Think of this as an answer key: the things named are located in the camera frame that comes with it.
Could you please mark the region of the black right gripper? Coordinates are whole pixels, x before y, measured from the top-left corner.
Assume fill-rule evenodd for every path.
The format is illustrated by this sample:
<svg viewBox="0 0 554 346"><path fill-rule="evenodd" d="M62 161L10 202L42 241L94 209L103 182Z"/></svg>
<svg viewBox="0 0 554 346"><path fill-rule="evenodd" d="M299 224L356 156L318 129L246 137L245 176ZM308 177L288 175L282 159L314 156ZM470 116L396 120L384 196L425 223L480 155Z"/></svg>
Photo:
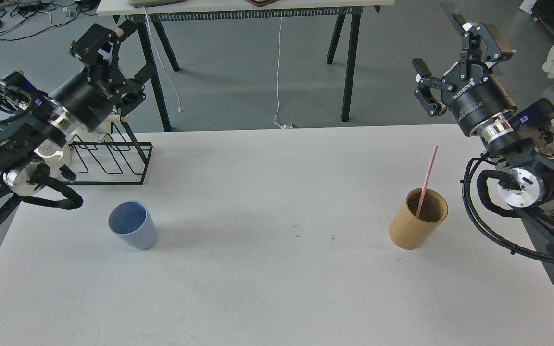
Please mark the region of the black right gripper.
<svg viewBox="0 0 554 346"><path fill-rule="evenodd" d="M489 73L511 59L514 49L494 24L467 22L460 14L449 15L449 20L462 37L457 65L444 75L444 82L432 76L423 59L412 59L417 72L414 96L430 117L444 115L448 107L463 134L473 136L480 123L500 112L517 110L516 103ZM446 107L433 96L433 89L444 91Z"/></svg>

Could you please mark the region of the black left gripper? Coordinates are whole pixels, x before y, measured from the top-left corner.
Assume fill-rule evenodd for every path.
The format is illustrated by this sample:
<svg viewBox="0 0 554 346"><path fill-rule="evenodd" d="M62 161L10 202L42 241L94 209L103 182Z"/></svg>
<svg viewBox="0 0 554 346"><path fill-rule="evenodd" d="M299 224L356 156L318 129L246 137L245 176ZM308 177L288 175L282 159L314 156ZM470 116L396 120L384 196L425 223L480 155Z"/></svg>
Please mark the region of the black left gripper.
<svg viewBox="0 0 554 346"><path fill-rule="evenodd" d="M95 131L116 110L128 116L146 98L145 84L156 74L152 64L144 65L132 78L126 79L118 68L105 66L117 61L125 31L93 24L69 53L86 68L70 76L51 92L51 98L65 107L88 131Z"/></svg>

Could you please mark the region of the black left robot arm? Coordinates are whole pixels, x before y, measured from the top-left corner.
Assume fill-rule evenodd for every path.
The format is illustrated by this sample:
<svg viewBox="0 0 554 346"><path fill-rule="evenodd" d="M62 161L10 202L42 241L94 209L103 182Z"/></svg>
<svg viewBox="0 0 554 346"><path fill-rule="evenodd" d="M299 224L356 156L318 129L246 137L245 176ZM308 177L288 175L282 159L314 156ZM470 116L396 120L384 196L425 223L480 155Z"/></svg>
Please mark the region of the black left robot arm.
<svg viewBox="0 0 554 346"><path fill-rule="evenodd" d="M0 224L21 202L62 210L83 205L37 149L44 143L64 147L76 129L95 131L108 116L127 116L145 100L145 83L156 68L147 64L126 78L117 65L121 43L136 29L130 20L114 29L91 26L70 48L83 69L50 94L21 72L0 78Z"/></svg>

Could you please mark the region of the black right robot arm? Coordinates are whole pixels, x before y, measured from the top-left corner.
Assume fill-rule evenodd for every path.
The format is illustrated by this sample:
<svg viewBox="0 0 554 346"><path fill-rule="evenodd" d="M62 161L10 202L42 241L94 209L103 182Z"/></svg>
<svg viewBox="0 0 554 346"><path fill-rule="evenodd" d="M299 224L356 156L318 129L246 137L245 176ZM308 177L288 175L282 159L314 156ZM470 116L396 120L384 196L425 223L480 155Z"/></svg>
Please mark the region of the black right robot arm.
<svg viewBox="0 0 554 346"><path fill-rule="evenodd" d="M467 22L452 14L459 33L459 59L441 77L415 58L418 102L431 117L449 111L465 136L479 136L485 152L469 160L462 184L464 207L474 226L511 254L554 264L554 154L550 130L554 105L542 98L523 111L493 75L514 51L493 24ZM519 218L547 240L546 252L526 249L492 230L475 209L471 184L482 205L505 218Z"/></svg>

